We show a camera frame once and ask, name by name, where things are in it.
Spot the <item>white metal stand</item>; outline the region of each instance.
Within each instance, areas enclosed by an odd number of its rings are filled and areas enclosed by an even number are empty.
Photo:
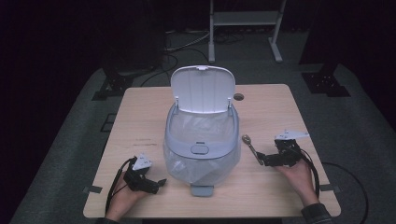
[[[274,25],[272,37],[268,38],[271,50],[277,63],[282,63],[279,49],[276,45],[280,23],[287,0],[282,0],[279,11],[247,11],[247,12],[215,12],[213,0],[210,0],[210,27],[209,27],[209,62],[215,62],[214,27],[223,25]]]

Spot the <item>person's right hand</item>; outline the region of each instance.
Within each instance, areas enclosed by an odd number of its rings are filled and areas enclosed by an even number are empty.
[[[312,184],[311,169],[304,160],[299,160],[292,167],[275,166],[274,168],[288,179],[291,186],[300,196],[304,207],[313,203],[319,203]]]

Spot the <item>person's left hand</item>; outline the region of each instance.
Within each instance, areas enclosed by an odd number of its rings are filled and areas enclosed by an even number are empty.
[[[119,222],[121,218],[139,201],[141,198],[148,195],[144,191],[132,191],[123,180],[125,172],[120,175],[120,179],[114,189],[118,192],[111,199],[110,206],[105,215],[105,218]]]

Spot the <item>white marker tag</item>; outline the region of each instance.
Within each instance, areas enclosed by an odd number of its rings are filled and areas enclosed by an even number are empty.
[[[132,168],[133,170],[141,170],[147,167],[150,167],[152,162],[149,160],[149,158],[146,157],[144,153],[141,153],[139,157],[137,157],[136,162],[134,163],[134,167]]]
[[[309,136],[309,133],[285,130],[285,132],[280,133],[279,135],[275,136],[275,139],[290,140],[290,139],[296,139],[296,138],[302,138],[302,137],[308,137],[308,136]]]

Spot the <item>black sleeve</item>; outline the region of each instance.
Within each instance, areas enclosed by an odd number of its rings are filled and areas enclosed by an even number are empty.
[[[307,224],[333,224],[332,217],[323,203],[314,203],[305,207],[301,213]]]
[[[99,217],[98,219],[96,219],[95,224],[120,224],[120,223],[107,219],[105,217]]]

